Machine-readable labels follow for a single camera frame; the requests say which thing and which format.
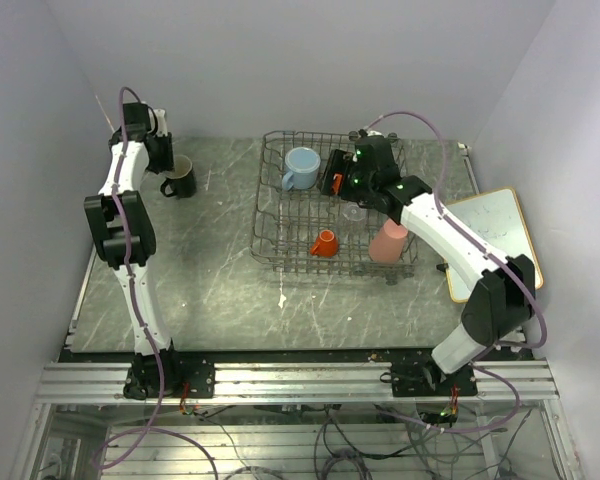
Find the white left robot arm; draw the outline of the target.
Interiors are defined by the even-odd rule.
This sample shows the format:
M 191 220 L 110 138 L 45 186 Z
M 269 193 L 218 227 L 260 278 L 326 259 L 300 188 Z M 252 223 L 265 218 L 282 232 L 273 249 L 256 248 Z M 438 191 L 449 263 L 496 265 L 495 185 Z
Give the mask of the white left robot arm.
M 171 345 L 152 272 L 156 234 L 140 194 L 147 172 L 163 173 L 174 166 L 166 112 L 141 101 L 123 104 L 121 125 L 109 149 L 105 183 L 96 195 L 85 198 L 84 211 L 96 253 L 123 290 L 134 352 L 149 356 Z

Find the light blue mug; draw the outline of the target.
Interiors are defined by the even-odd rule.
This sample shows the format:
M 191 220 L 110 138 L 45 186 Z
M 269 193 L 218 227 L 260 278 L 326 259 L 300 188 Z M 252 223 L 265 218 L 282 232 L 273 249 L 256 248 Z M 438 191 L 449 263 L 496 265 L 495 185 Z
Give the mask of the light blue mug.
M 281 180 L 284 191 L 312 188 L 319 174 L 321 158 L 311 148 L 295 147 L 285 156 L 285 173 Z

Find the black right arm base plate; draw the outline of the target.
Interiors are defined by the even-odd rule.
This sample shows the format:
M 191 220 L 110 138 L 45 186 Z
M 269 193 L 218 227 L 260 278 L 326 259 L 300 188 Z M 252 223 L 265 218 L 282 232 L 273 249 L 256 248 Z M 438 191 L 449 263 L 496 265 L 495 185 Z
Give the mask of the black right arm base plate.
M 380 375 L 396 398 L 474 396 L 478 393 L 473 369 L 466 365 L 445 374 L 432 362 L 392 364 Z

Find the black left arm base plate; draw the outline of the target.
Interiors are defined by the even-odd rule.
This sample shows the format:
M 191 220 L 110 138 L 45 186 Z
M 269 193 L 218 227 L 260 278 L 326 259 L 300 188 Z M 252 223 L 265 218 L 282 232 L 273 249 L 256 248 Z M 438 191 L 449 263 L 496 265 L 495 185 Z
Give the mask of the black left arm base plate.
M 175 360 L 163 363 L 163 396 L 211 398 L 215 388 L 215 368 L 201 361 Z M 122 395 L 126 399 L 157 399 L 160 393 L 159 367 L 154 357 L 135 359 L 126 375 Z

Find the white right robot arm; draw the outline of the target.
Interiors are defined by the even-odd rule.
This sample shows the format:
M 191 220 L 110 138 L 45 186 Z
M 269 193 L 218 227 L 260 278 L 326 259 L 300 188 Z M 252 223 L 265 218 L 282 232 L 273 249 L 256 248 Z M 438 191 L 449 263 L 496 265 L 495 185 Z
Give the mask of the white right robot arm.
M 526 255 L 511 257 L 471 231 L 414 175 L 404 176 L 391 141 L 360 137 L 353 151 L 333 150 L 320 191 L 376 210 L 425 241 L 462 278 L 471 293 L 458 327 L 432 351 L 420 373 L 430 394 L 445 394 L 456 371 L 520 327 L 534 314 L 535 266 Z

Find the large orange mug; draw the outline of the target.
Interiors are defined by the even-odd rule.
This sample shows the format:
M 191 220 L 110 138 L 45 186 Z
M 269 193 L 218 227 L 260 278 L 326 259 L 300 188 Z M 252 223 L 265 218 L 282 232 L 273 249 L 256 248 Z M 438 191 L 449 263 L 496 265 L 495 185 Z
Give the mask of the large orange mug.
M 341 184 L 343 181 L 343 175 L 340 173 L 335 173 L 332 177 L 330 193 L 332 195 L 338 196 L 340 194 Z

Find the black mug white inside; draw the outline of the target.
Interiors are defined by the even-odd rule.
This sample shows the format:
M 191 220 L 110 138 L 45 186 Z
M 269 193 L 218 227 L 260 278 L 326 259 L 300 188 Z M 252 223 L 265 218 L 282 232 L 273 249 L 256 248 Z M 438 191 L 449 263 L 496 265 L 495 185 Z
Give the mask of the black mug white inside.
M 197 192 L 192 160 L 186 155 L 174 157 L 174 168 L 165 173 L 160 193 L 166 198 L 191 198 Z

